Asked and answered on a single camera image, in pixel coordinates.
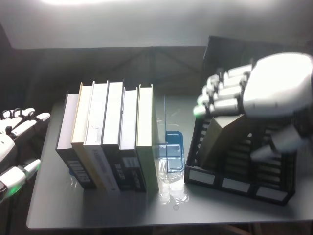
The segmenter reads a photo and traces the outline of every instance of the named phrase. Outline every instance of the black crate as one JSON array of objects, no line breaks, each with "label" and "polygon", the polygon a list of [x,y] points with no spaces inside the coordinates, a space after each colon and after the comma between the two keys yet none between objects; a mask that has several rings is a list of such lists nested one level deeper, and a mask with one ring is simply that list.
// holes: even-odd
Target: black crate
[{"label": "black crate", "polygon": [[[280,52],[311,54],[312,48],[210,37],[203,59],[201,84],[204,85],[218,68],[228,70],[246,65],[251,59],[256,61]],[[254,120],[257,125],[254,125],[251,136],[230,148],[228,153],[218,158],[216,165],[202,169],[195,159],[210,120],[197,119],[185,165],[185,183],[285,205],[295,193],[296,153],[255,163],[250,160],[250,152],[265,144],[270,134],[294,121],[295,118]]]}]

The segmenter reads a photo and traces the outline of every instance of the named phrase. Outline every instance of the blank label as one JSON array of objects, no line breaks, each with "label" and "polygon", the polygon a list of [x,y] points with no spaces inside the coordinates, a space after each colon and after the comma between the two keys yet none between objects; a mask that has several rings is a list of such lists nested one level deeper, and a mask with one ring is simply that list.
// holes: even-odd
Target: blank label
[{"label": "blank label", "polygon": [[139,168],[139,162],[137,157],[123,158],[123,162],[126,168]]},{"label": "blank label", "polygon": [[274,199],[277,201],[283,201],[284,198],[287,196],[286,192],[274,190],[271,188],[265,188],[265,187],[260,187],[258,192],[256,193],[257,196],[260,197],[266,197],[270,199]]},{"label": "blank label", "polygon": [[198,171],[190,170],[189,179],[203,182],[206,184],[214,184],[215,175],[205,174]]},{"label": "blank label", "polygon": [[250,184],[224,178],[223,183],[222,183],[222,187],[241,191],[241,192],[248,192],[248,190],[250,188]]}]

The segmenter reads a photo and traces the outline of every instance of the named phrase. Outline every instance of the dark floor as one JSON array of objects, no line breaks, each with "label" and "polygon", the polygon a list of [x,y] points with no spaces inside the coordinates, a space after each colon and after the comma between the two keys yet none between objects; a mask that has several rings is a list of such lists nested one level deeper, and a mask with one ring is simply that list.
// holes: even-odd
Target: dark floor
[{"label": "dark floor", "polygon": [[[55,101],[64,99],[66,90],[76,91],[78,89],[80,81],[89,83],[93,80],[105,81],[123,78],[125,83],[131,86],[134,80],[138,83],[147,82],[140,80],[143,77],[147,78],[148,82],[153,82],[156,90],[164,94],[198,93],[200,89],[198,77],[205,48],[175,47],[153,50],[151,48],[113,48],[106,50],[19,51],[10,47],[0,26],[0,110],[34,107],[38,113],[50,112]],[[172,82],[166,83],[165,81],[168,79],[171,79]],[[21,151],[20,163],[40,155],[43,141],[36,139],[33,144],[36,146],[37,153],[29,145],[25,145]],[[250,234],[249,231],[258,235],[261,234],[260,228],[265,235],[310,234],[310,222],[264,223],[260,226],[242,224],[234,225],[235,227],[230,227],[230,225],[193,225],[79,231],[30,230],[26,227],[26,219],[34,181],[35,179],[32,179],[29,185],[15,195],[12,200],[0,205],[0,235],[222,235]]]}]

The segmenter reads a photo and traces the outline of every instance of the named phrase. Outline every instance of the white wall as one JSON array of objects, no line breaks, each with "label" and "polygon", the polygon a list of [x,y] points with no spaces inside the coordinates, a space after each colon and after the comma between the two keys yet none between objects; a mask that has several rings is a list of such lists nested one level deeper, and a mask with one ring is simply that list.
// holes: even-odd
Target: white wall
[{"label": "white wall", "polygon": [[312,0],[42,1],[0,0],[13,48],[204,46],[209,35],[297,44],[313,38]]}]

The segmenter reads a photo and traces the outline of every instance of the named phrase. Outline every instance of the robotic hand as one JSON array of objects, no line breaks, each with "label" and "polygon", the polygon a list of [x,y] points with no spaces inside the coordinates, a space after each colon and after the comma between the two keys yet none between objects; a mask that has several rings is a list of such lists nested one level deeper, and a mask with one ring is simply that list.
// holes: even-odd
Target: robotic hand
[{"label": "robotic hand", "polygon": [[297,150],[313,133],[313,58],[280,53],[208,78],[193,112],[197,118],[246,114],[249,118],[290,117],[303,113],[301,126],[289,125],[270,143],[251,153],[261,160]]},{"label": "robotic hand", "polygon": [[17,143],[27,141],[37,126],[46,125],[50,114],[35,116],[34,109],[2,112],[0,120],[0,203],[17,192],[39,169],[40,160],[30,160],[23,166],[13,166]]}]

